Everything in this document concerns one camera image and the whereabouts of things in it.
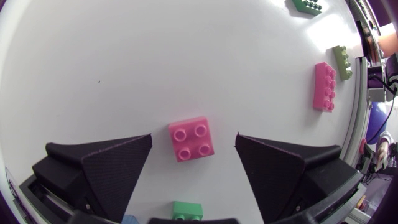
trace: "pink duplo block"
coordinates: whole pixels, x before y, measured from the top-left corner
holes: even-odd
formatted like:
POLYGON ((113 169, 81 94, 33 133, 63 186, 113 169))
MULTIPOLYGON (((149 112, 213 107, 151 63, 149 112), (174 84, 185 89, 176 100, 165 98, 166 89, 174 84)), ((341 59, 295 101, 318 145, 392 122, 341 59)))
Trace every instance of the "pink duplo block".
POLYGON ((171 123, 169 132, 178 162, 214 154, 209 125, 204 116, 171 123))
POLYGON ((335 105, 333 99, 336 96, 336 71, 327 63, 322 62, 315 65, 315 92, 313 96, 313 107, 327 112, 332 112, 335 105))

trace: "light green lego brick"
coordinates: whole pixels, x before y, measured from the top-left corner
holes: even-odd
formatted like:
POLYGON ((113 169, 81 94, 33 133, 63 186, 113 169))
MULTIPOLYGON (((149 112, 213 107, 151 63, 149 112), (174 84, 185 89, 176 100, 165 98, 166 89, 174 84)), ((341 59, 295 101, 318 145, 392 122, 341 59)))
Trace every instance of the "light green lego brick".
POLYGON ((305 12, 311 15, 319 15, 322 11, 322 6, 317 2, 318 0, 292 0, 294 6, 299 12, 305 12))
POLYGON ((333 47, 332 49, 336 58, 338 73, 340 74, 341 80, 347 80, 351 78, 353 72, 351 71, 351 64, 348 62, 348 54, 346 53, 346 47, 336 46, 333 47))
POLYGON ((203 218, 203 210, 201 204, 188 202, 173 202, 174 220, 201 220, 203 218))

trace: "purple ball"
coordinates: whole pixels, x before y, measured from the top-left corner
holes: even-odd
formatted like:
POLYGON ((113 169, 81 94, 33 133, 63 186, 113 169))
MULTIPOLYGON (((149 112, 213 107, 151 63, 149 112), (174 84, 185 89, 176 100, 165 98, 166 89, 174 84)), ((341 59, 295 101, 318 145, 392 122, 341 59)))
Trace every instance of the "purple ball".
POLYGON ((385 122, 388 112, 386 105, 380 102, 372 102, 372 109, 369 118, 368 130, 366 131, 366 141, 368 144, 375 144, 379 140, 380 134, 386 130, 386 124, 383 125, 381 130, 376 134, 381 125, 385 122))

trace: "white table surface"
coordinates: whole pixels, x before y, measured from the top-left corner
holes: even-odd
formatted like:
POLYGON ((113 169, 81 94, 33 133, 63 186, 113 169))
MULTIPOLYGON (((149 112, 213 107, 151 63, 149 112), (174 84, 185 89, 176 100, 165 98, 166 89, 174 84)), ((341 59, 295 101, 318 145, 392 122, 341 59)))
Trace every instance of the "white table surface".
POLYGON ((322 113, 312 108, 314 66, 337 69, 331 48, 345 45, 355 72, 361 40, 344 0, 319 3, 313 17, 291 0, 32 1, 14 30, 0 27, 13 32, 0 48, 7 167, 21 184, 46 142, 152 133, 126 214, 170 218, 180 200, 201 203, 206 220, 262 223, 237 132, 341 146, 348 130, 355 76, 336 77, 335 109, 322 113), (201 115, 215 155, 177 163, 166 127, 201 115))

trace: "hand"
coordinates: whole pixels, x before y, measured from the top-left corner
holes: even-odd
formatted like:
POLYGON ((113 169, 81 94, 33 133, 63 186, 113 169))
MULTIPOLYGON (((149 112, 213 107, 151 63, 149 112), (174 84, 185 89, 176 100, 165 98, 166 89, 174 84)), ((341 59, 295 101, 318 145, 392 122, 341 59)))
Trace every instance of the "hand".
POLYGON ((384 141, 380 144, 379 149, 377 150, 376 153, 376 158, 377 158, 377 163, 376 163, 376 167, 379 166, 380 161, 387 156, 387 152, 388 152, 388 142, 384 141))

